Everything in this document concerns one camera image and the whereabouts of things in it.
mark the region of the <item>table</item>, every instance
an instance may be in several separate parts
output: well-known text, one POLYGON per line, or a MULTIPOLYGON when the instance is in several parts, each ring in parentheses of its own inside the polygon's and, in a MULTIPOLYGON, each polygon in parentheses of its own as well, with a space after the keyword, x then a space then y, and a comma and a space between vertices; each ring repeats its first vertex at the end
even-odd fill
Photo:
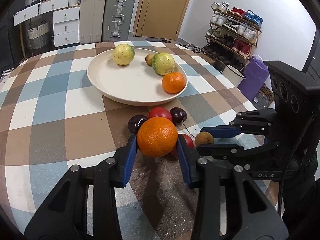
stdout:
MULTIPOLYGON (((73 164, 89 167, 112 156, 127 142, 128 120, 152 107, 128 106, 102 96, 86 69, 99 53, 123 42, 86 44, 44 53, 23 62, 0 83, 0 204, 23 233, 37 208, 73 164)), ((228 124, 253 105, 209 63, 172 43, 127 41, 132 46, 169 52, 188 76, 188 87, 163 107, 186 110, 196 135, 204 126, 228 124)), ((184 127, 177 127, 186 133, 184 127)), ((263 138, 241 134, 215 143, 245 148, 263 138)), ((278 183, 256 181, 276 206, 278 183)), ((189 239, 197 193, 183 183, 177 161, 137 153, 130 183, 116 189, 123 239, 189 239)), ((221 203, 222 213, 225 202, 221 203)), ((92 203, 88 204, 92 233, 92 203)), ((226 230, 222 215, 221 233, 226 230)))

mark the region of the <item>silver suitcase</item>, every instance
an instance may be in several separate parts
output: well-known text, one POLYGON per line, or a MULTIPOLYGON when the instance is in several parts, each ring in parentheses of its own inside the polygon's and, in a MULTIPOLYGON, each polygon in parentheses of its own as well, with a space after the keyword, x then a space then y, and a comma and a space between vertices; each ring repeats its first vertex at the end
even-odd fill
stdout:
POLYGON ((127 41, 135 0, 107 0, 102 41, 127 41))
POLYGON ((79 16, 80 44, 101 42, 105 1, 81 0, 79 16))

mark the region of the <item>plate rim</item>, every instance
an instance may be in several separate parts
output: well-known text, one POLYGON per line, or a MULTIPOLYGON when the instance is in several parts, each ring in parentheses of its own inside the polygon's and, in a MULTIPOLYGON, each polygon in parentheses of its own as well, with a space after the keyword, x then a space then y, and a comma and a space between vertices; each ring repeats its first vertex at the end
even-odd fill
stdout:
MULTIPOLYGON (((97 56, 99 56, 100 54, 106 53, 106 52, 111 51, 111 50, 114 50, 114 49, 108 49, 108 50, 105 50, 105 51, 97 54, 97 55, 92 59, 92 61, 93 61, 97 56)), ((159 53, 159 52, 156 52, 156 51, 153 51, 153 50, 150 50, 150 49, 143 49, 143 48, 137 48, 137 47, 133 47, 133 49, 142 49, 142 50, 150 51, 150 52, 153 52, 153 53, 159 53)), ((97 90, 99 90, 99 92, 100 92, 102 95, 108 94, 110 97, 116 98, 116 99, 121 100, 121 101, 126 101, 126 102, 128 102, 128 103, 132 102, 132 103, 142 103, 142 104, 153 104, 153 103, 162 103, 162 102, 165 103, 165 102, 169 102, 169 101, 174 100, 175 98, 177 98, 179 95, 181 95, 181 94, 186 90, 186 88, 187 88, 187 86, 188 86, 188 76, 187 76, 186 72, 184 71, 184 69, 183 69, 178 63, 175 62, 175 64, 177 64, 177 65, 181 68, 181 70, 183 71, 183 73, 185 74, 185 77, 186 77, 186 85, 185 85, 185 87, 183 88, 183 90, 181 90, 178 94, 175 94, 174 96, 169 97, 169 98, 166 98, 166 99, 164 99, 164 100, 160 100, 160 101, 159 101, 159 100, 158 100, 158 101, 148 101, 148 102, 146 102, 146 101, 134 101, 134 100, 127 100, 127 99, 119 98, 119 97, 110 95, 109 93, 106 93, 106 92, 102 91, 102 90, 91 80, 88 71, 89 71, 89 68, 90 68, 90 65, 91 65, 92 61, 89 63, 88 68, 87 68, 87 71, 86 71, 87 77, 88 77, 90 83, 91 83, 97 90)))

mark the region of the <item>red tomato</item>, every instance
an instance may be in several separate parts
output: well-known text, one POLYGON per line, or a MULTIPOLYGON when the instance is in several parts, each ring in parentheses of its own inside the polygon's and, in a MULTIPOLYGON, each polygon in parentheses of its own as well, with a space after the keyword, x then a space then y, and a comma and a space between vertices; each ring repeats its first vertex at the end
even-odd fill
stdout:
MULTIPOLYGON (((184 139, 186 140, 186 143, 187 143, 188 147, 193 148, 193 147, 194 147, 194 144, 193 144, 193 140, 191 139, 191 137, 188 136, 188 135, 186 135, 186 134, 182 134, 182 135, 183 135, 184 139)), ((170 153, 171 153, 173 156, 177 157, 178 154, 177 154, 177 149, 176 149, 176 147, 174 147, 170 153)))
POLYGON ((169 119, 172 122, 172 115, 167 109, 163 107, 156 107, 152 109, 148 115, 148 118, 151 118, 151 117, 164 117, 169 119))

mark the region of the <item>plate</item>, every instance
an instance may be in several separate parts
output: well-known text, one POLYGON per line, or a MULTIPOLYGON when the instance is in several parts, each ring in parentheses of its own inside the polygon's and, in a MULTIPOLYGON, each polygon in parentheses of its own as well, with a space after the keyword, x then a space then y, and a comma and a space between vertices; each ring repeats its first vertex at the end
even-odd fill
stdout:
POLYGON ((175 64, 175 72, 180 72, 186 80, 184 89, 176 94, 163 90, 158 75, 148 66, 146 55, 156 52, 148 49, 133 48, 135 56, 127 66, 119 66, 112 59, 114 49, 104 51, 90 62, 87 76, 91 84, 102 95, 119 103, 132 106, 155 106, 169 102, 178 97, 187 87, 187 75, 182 67, 175 64))

